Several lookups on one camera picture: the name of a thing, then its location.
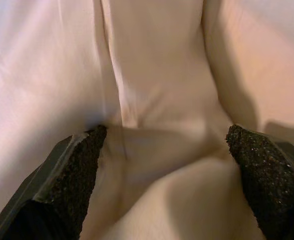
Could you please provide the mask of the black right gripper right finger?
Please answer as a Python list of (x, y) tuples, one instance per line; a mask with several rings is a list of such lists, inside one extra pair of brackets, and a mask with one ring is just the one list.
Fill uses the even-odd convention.
[(242, 189), (268, 240), (294, 240), (294, 146), (232, 125), (226, 135)]

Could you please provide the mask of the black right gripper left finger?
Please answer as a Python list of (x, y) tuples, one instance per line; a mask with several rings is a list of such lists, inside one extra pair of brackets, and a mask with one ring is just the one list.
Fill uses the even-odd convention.
[(88, 212), (107, 128), (58, 142), (0, 213), (0, 240), (77, 240)]

